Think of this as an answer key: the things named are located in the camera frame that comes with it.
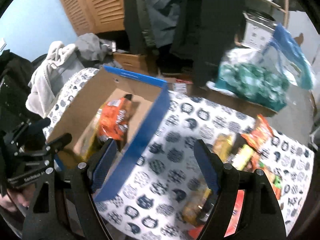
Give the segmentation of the left human hand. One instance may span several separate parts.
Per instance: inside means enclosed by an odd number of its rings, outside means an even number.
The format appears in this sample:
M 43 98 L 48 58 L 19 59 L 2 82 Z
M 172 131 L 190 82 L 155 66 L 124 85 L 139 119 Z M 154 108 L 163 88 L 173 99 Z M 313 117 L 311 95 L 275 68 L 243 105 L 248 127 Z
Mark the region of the left human hand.
M 16 213 L 18 206 L 29 207 L 35 192 L 35 185 L 30 184 L 19 190 L 7 189 L 7 194 L 1 196 L 1 207 L 10 213 Z

